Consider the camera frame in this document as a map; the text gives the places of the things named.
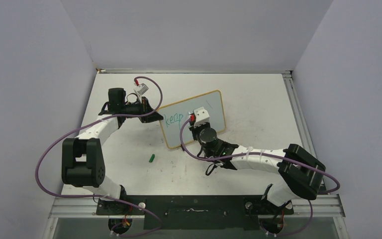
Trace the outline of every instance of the green marker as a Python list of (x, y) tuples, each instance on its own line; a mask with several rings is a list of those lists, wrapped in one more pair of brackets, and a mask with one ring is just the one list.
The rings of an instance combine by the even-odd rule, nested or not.
[(154, 159), (154, 154), (152, 154), (152, 156), (150, 157), (149, 163), (153, 162), (153, 159)]

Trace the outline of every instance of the screw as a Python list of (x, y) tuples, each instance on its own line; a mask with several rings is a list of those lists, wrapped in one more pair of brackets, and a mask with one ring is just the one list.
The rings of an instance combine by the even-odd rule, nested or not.
[(142, 208), (146, 208), (146, 204), (145, 203), (139, 203), (138, 206), (142, 207)]
[(289, 203), (288, 205), (286, 205), (286, 207), (285, 208), (287, 208), (287, 209), (292, 209), (292, 207), (293, 207), (293, 205), (292, 205), (292, 203)]
[(246, 204), (245, 204), (245, 208), (246, 209), (250, 209), (250, 207), (252, 206), (253, 204), (251, 203), (251, 202), (247, 202)]

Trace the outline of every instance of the black bracket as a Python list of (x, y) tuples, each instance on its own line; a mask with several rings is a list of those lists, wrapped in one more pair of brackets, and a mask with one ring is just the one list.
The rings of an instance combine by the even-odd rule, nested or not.
[[(76, 158), (87, 155), (86, 162)], [(62, 143), (62, 182), (75, 187), (99, 187), (104, 180), (105, 167), (100, 139), (67, 138)]]
[[(141, 97), (141, 102), (127, 104), (125, 102), (126, 92), (123, 88), (111, 88), (108, 92), (109, 101), (104, 103), (99, 115), (143, 115), (153, 111), (146, 97)], [(121, 127), (127, 117), (117, 117), (118, 127)], [(154, 112), (149, 116), (139, 117), (142, 123), (151, 123), (158, 120), (163, 120), (163, 116)]]
[[(326, 170), (324, 164), (297, 144), (290, 144), (287, 149), (284, 149), (284, 152), (286, 153), (286, 158), (307, 164), (321, 171)], [(317, 198), (321, 180), (323, 179), (322, 174), (304, 167), (297, 168), (285, 161), (279, 163), (279, 173), (297, 196), (308, 200), (315, 200)]]
[[(138, 205), (139, 203), (146, 203), (145, 198), (134, 198), (126, 195), (124, 186), (121, 186), (120, 198), (121, 200)], [(110, 216), (110, 215), (143, 215), (144, 211), (131, 207), (127, 204), (119, 203), (116, 201), (106, 201), (99, 198), (97, 202), (96, 215)]]
[[(217, 132), (210, 127), (210, 123), (205, 123), (194, 128), (194, 122), (190, 121), (189, 130), (192, 138), (197, 140), (202, 147), (205, 157), (222, 157), (232, 155), (233, 151), (239, 147), (217, 138)], [(221, 168), (237, 170), (230, 162), (232, 158), (219, 160), (222, 162)]]

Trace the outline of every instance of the wire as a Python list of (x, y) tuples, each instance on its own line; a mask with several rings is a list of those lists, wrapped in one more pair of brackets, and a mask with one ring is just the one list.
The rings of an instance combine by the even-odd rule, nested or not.
[(129, 117), (129, 118), (145, 117), (145, 116), (149, 116), (149, 115), (151, 115), (152, 113), (156, 112), (157, 109), (158, 109), (158, 108), (160, 107), (160, 105), (162, 104), (162, 99), (163, 99), (162, 89), (160, 89), (160, 86), (159, 86), (154, 80), (152, 80), (152, 79), (150, 79), (150, 78), (148, 78), (148, 77), (145, 77), (145, 76), (138, 76), (138, 77), (134, 78), (134, 81), (135, 81), (135, 82), (138, 82), (137, 79), (140, 79), (140, 78), (149, 80), (150, 82), (152, 82), (153, 84), (155, 84), (155, 86), (159, 89), (159, 92), (160, 92), (160, 101), (159, 101), (159, 104), (157, 105), (157, 107), (156, 107), (154, 110), (152, 110), (151, 112), (148, 112), (148, 113), (146, 113), (146, 114), (143, 114), (143, 115), (125, 115), (125, 114), (117, 114), (117, 115), (107, 116), (107, 117), (104, 117), (104, 118), (102, 118), (102, 119), (100, 119), (100, 120), (94, 121), (94, 122), (92, 122), (92, 123), (90, 123), (90, 124), (88, 124), (88, 125), (85, 125), (85, 126), (83, 126), (83, 127), (74, 129), (74, 130), (72, 130), (72, 131), (70, 131), (70, 132), (64, 134), (64, 135), (61, 136), (59, 139), (57, 139), (55, 142), (53, 142), (53, 143), (52, 143), (52, 144), (51, 144), (51, 145), (44, 151), (44, 153), (42, 154), (42, 156), (40, 156), (40, 159), (39, 159), (39, 161), (37, 162), (37, 165), (36, 165), (36, 170), (35, 170), (35, 172), (34, 172), (34, 177), (35, 177), (35, 179), (36, 179), (36, 183), (37, 183), (37, 185), (39, 186), (39, 188), (40, 188), (43, 192), (45, 192), (45, 193), (47, 193), (47, 194), (49, 194), (49, 195), (51, 195), (51, 196), (59, 197), (59, 198), (91, 198), (91, 197), (99, 197), (99, 198), (102, 198), (102, 197), (105, 197), (105, 198), (107, 198), (107, 199), (110, 199), (110, 200), (113, 200), (113, 201), (116, 201), (116, 202), (119, 202), (119, 203), (124, 203), (124, 204), (130, 205), (130, 206), (132, 206), (132, 207), (141, 209), (141, 210), (145, 211), (146, 213), (152, 215), (157, 221), (160, 222), (160, 226), (158, 226), (158, 227), (156, 227), (156, 228), (153, 228), (153, 229), (151, 229), (151, 230), (149, 230), (149, 231), (145, 231), (145, 232), (138, 233), (138, 234), (134, 234), (134, 235), (119, 235), (120, 237), (124, 237), (124, 238), (138, 237), (138, 236), (142, 236), (142, 235), (145, 235), (145, 234), (148, 234), (148, 233), (157, 231), (157, 230), (159, 230), (160, 228), (162, 228), (162, 224), (163, 224), (163, 223), (162, 223), (162, 220), (161, 220), (156, 214), (154, 214), (153, 212), (151, 212), (151, 211), (149, 211), (149, 210), (147, 210), (147, 209), (145, 209), (145, 208), (142, 208), (142, 207), (140, 207), (140, 206), (138, 206), (138, 205), (135, 205), (135, 204), (133, 204), (133, 203), (130, 203), (130, 202), (121, 200), (121, 199), (116, 199), (116, 198), (113, 198), (113, 197), (109, 197), (109, 196), (105, 196), (105, 195), (98, 195), (98, 194), (96, 194), (96, 195), (92, 195), (92, 194), (90, 194), (90, 195), (62, 195), (62, 194), (57, 194), (57, 193), (51, 192), (51, 191), (47, 190), (47, 189), (43, 186), (43, 184), (40, 182), (40, 179), (39, 179), (39, 168), (40, 168), (40, 165), (41, 165), (42, 161), (44, 160), (45, 156), (47, 155), (47, 153), (48, 153), (48, 152), (49, 152), (49, 151), (50, 151), (50, 150), (51, 150), (57, 143), (59, 143), (60, 141), (62, 141), (63, 139), (65, 139), (66, 137), (72, 135), (72, 134), (75, 133), (75, 132), (78, 132), (78, 131), (80, 131), (80, 130), (82, 130), (82, 129), (85, 129), (85, 128), (88, 128), (88, 127), (91, 127), (91, 126), (93, 126), (93, 125), (95, 125), (95, 124), (101, 122), (101, 120), (107, 120), (107, 119), (114, 118), (114, 117)]
[(137, 103), (137, 102), (139, 102), (139, 100), (138, 100), (138, 95), (136, 94), (136, 93), (130, 93), (130, 94), (128, 94), (125, 98), (126, 98), (126, 101), (127, 101), (127, 103), (130, 103), (130, 104), (132, 104), (131, 102), (129, 102), (129, 100), (128, 100), (128, 96), (130, 96), (130, 95), (135, 95), (135, 97), (136, 97), (136, 99), (135, 99), (135, 102), (133, 103), (133, 104), (135, 104), (135, 103)]
[(214, 170), (215, 168), (217, 168), (216, 163), (212, 163), (211, 165), (209, 165), (209, 166), (207, 167), (207, 169), (205, 170), (205, 173), (204, 173), (204, 174), (205, 174), (206, 176), (210, 176), (210, 174), (213, 172), (213, 170)]
[(282, 218), (281, 218), (281, 220), (279, 221), (279, 223), (281, 223), (282, 221), (283, 221), (283, 218), (285, 217), (285, 212), (284, 212), (284, 210), (282, 210)]
[(279, 216), (279, 213), (283, 213), (283, 210), (285, 209), (285, 207), (288, 205), (290, 203), (290, 201), (287, 201), (287, 202), (285, 202), (284, 204), (282, 204), (279, 208), (278, 208), (278, 210), (276, 211), (276, 214), (275, 214), (275, 216), (272, 218), (272, 223), (273, 223), (273, 221)]
[[(129, 211), (128, 211), (128, 212), (132, 212), (132, 206), (129, 206)], [(124, 222), (125, 224), (127, 224), (128, 226), (130, 226), (131, 224), (126, 220), (126, 216), (128, 215), (128, 212), (125, 213), (123, 222)]]
[(96, 200), (95, 200), (95, 194), (94, 193), (93, 193), (93, 201), (98, 204), (98, 202), (96, 202)]
[(250, 219), (257, 225), (260, 225), (260, 221), (258, 220), (258, 216), (257, 216), (257, 221), (253, 218), (253, 215), (251, 214), (251, 210), (253, 209), (253, 206), (250, 207), (250, 209), (248, 210), (248, 214), (250, 215)]
[(197, 157), (200, 157), (201, 153), (203, 153), (203, 146), (200, 148), (200, 151), (197, 154)]
[[(207, 161), (207, 162), (212, 162), (212, 161), (217, 161), (217, 160), (222, 160), (222, 159), (230, 159), (232, 157), (238, 157), (238, 156), (246, 156), (247, 154), (249, 155), (260, 155), (260, 152), (250, 152), (250, 153), (238, 153), (238, 154), (233, 154), (233, 155), (228, 155), (228, 156), (222, 156), (222, 157), (217, 157), (217, 158), (201, 158), (201, 157), (197, 157), (195, 155), (193, 155), (188, 149), (187, 147), (185, 146), (185, 143), (184, 143), (184, 139), (183, 139), (183, 132), (184, 132), (184, 128), (185, 126), (187, 125), (187, 123), (190, 122), (190, 119), (186, 120), (185, 123), (182, 125), (181, 127), (181, 130), (180, 130), (180, 141), (181, 141), (181, 146), (182, 146), (182, 149), (191, 157), (195, 158), (195, 159), (198, 159), (198, 160), (201, 160), (201, 161)], [(326, 191), (321, 191), (321, 192), (318, 192), (318, 194), (328, 194), (328, 193), (331, 193), (331, 192), (335, 192), (337, 191), (339, 188), (340, 188), (340, 183), (339, 181), (333, 177), (332, 175), (330, 175), (329, 173), (326, 173), (324, 171), (321, 171), (317, 168), (313, 168), (309, 165), (306, 165), (305, 163), (301, 163), (301, 162), (298, 162), (296, 160), (293, 160), (293, 159), (290, 159), (290, 158), (285, 158), (285, 157), (281, 157), (281, 156), (277, 156), (277, 155), (274, 155), (274, 154), (269, 154), (269, 153), (261, 153), (261, 155), (264, 155), (264, 156), (267, 156), (267, 157), (272, 157), (272, 158), (277, 158), (277, 159), (281, 159), (283, 161), (286, 161), (286, 162), (289, 162), (289, 163), (292, 163), (292, 164), (296, 164), (296, 165), (300, 165), (304, 168), (307, 168), (311, 171), (314, 171), (316, 173), (319, 173), (323, 176), (326, 176), (328, 178), (330, 178), (331, 180), (333, 180), (335, 183), (336, 183), (336, 187), (335, 188), (332, 188), (330, 190), (326, 190)]]
[(285, 228), (285, 216), (282, 218), (282, 229)]
[(100, 110), (100, 114), (103, 114), (105, 112), (106, 106), (109, 104), (109, 102), (105, 102)]

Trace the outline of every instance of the black mounting plate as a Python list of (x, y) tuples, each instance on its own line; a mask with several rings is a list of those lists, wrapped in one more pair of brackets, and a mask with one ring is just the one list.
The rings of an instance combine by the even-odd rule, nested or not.
[[(132, 196), (126, 200), (134, 204), (145, 202), (146, 209), (156, 214), (163, 221), (164, 230), (216, 230), (226, 228), (243, 228), (244, 230), (259, 230), (245, 208), (247, 202), (254, 204), (251, 214), (274, 215), (277, 207), (269, 202), (261, 204), (262, 196), (225, 195), (225, 196)], [(124, 215), (129, 206), (117, 202), (113, 205), (98, 206), (98, 215)], [(286, 215), (293, 210), (285, 209)], [(134, 209), (129, 215), (142, 215), (143, 212)], [(158, 227), (160, 223), (151, 215), (145, 214), (144, 229)]]

